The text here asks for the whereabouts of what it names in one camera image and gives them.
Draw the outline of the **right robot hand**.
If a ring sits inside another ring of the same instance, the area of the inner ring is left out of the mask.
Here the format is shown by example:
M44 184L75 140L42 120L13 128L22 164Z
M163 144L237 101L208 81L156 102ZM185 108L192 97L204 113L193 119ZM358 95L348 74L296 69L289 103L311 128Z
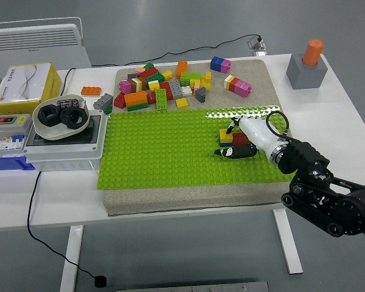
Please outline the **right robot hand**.
M230 126L226 130L226 134L230 134L234 127L239 127L253 145L241 145L215 150L215 155L229 159L241 159L253 157L258 150L263 150L271 163L276 165L279 162L287 143L279 140L279 137L276 136L279 132L274 130L273 133L265 120L246 116L233 117Z

